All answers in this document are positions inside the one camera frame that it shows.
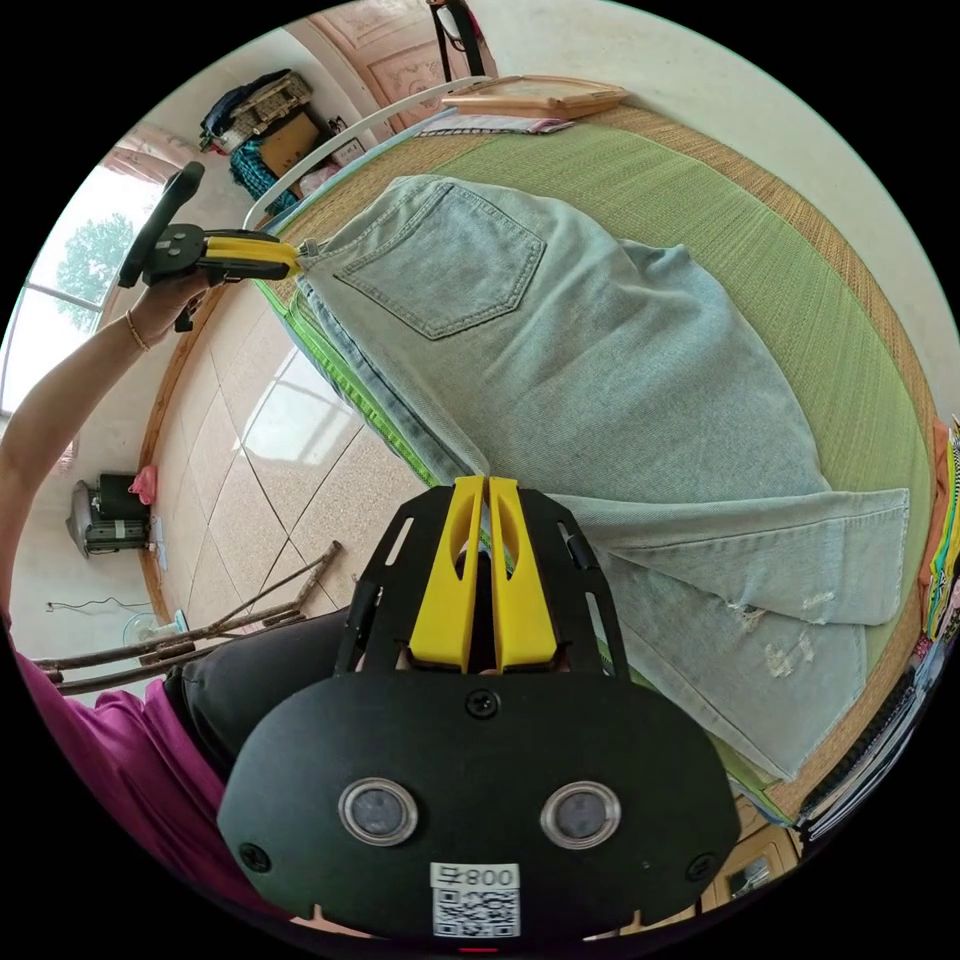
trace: cable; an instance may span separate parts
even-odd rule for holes
[[[152,606],[149,600],[144,601],[143,603],[121,603],[116,597],[107,597],[106,600],[88,600],[86,603],[52,603],[49,600],[47,601],[47,613],[53,613],[58,607],[64,610],[82,610],[84,607],[89,607],[92,605],[99,605],[104,603],[110,603],[113,601],[118,607],[123,607],[124,610],[136,610],[137,607],[149,607]]]

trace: window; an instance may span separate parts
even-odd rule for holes
[[[0,347],[0,413],[96,329],[137,232],[162,185],[97,167],[74,194],[33,264]]]

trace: tiled floor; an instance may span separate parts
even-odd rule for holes
[[[397,507],[423,486],[293,347],[252,284],[207,322],[164,417],[155,462],[164,598],[191,627],[344,551],[304,612],[349,604]],[[257,609],[292,599],[302,578]]]

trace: back pocket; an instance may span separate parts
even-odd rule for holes
[[[516,310],[545,248],[483,197],[447,183],[387,243],[334,276],[442,340]]]

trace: green bed mat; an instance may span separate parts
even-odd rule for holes
[[[821,469],[834,489],[910,490],[902,611],[922,560],[932,507],[923,434],[897,367],[863,306],[794,227],[699,160],[599,125],[549,137],[494,137],[421,172],[555,197],[616,237],[657,247],[686,245],[723,283],[777,359],[807,415]],[[266,284],[261,288],[314,362],[432,484],[415,451],[324,339],[304,298],[296,294],[283,304]],[[868,673],[895,626],[896,620],[868,628]],[[728,772],[747,791],[759,794],[775,782],[725,744],[717,747]]]

